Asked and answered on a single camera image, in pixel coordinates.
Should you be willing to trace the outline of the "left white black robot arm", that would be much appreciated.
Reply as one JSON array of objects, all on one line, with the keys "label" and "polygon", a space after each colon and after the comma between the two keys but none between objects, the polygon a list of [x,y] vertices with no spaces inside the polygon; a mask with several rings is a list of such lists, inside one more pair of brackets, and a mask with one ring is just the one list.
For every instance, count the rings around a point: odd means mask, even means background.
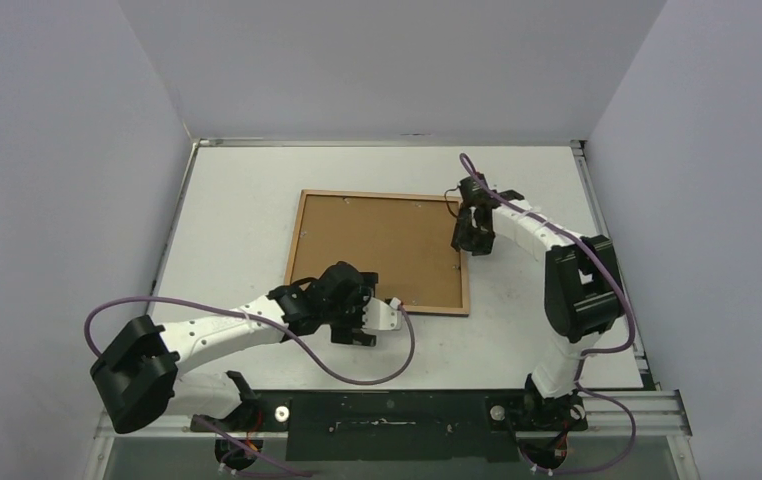
[{"label": "left white black robot arm", "polygon": [[231,310],[210,309],[183,322],[157,323],[148,315],[129,321],[90,369],[115,432],[135,432],[165,414],[200,414],[230,430],[247,428],[256,405],[242,375],[208,375],[199,367],[323,325],[333,343],[372,347],[376,332],[401,325],[399,301],[377,298],[377,281],[376,273],[339,262],[318,278],[276,287]]}]

